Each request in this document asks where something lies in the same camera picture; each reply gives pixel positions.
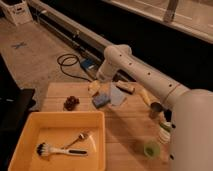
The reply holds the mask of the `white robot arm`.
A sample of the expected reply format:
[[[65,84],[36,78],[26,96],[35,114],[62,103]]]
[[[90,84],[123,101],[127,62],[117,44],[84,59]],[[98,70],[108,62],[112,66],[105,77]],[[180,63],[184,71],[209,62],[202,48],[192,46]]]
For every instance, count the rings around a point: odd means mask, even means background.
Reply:
[[[213,171],[213,92],[190,89],[133,58],[126,44],[109,45],[96,78],[110,82],[123,70],[172,112],[169,171]]]

